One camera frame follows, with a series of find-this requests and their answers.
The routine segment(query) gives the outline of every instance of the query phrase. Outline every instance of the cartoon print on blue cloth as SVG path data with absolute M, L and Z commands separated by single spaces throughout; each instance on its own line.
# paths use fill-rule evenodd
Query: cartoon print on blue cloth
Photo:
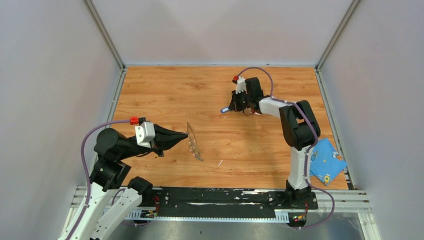
M 348 165 L 328 138 L 319 140 L 310 159 L 311 176 L 315 175 L 327 186 Z

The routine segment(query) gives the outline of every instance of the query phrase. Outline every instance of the wooden surface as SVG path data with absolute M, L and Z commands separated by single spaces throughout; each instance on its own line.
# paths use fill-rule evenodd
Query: wooden surface
M 189 122 L 195 132 L 203 162 L 188 150 L 185 139 L 165 152 L 151 153 L 125 162 L 132 166 L 126 180 L 140 176 L 154 186 L 285 188 L 290 173 L 290 148 L 281 122 L 270 115 L 221 114 L 228 106 L 235 85 L 233 76 L 243 67 L 130 67 L 123 82 L 114 119 L 132 116 L 179 132 Z M 274 80 L 274 96 L 290 101 L 308 100 L 321 128 L 321 138 L 334 139 L 313 68 L 266 67 Z M 259 70 L 248 70 L 244 78 L 258 77 L 264 94 L 271 84 Z M 126 136 L 134 126 L 113 125 Z M 347 189 L 340 173 L 326 187 L 316 177 L 314 185 Z

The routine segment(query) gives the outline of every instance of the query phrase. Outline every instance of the wall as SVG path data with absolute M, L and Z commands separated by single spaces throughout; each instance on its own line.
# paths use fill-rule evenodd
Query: wall
M 422 239 L 424 2 L 364 0 L 322 69 L 384 240 Z
M 0 23 L 0 236 L 52 240 L 120 71 L 81 0 L 1 1 Z
M 126 64 L 317 64 L 351 0 L 94 0 Z

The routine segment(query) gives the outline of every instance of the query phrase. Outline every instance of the blue and white small object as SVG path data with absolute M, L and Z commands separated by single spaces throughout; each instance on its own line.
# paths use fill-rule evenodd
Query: blue and white small object
M 224 107 L 223 109 L 221 109 L 221 113 L 225 114 L 226 112 L 230 111 L 229 107 Z
M 311 176 L 316 176 L 327 186 L 348 165 L 328 138 L 319 140 L 310 160 Z

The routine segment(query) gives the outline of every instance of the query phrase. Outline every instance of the gray floor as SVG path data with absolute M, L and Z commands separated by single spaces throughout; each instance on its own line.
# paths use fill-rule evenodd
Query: gray floor
M 308 214 L 308 224 L 319 222 L 317 213 Z M 134 228 L 120 225 L 110 240 L 363 240 L 358 215 L 335 213 L 323 225 L 295 231 L 283 223 L 154 221 Z

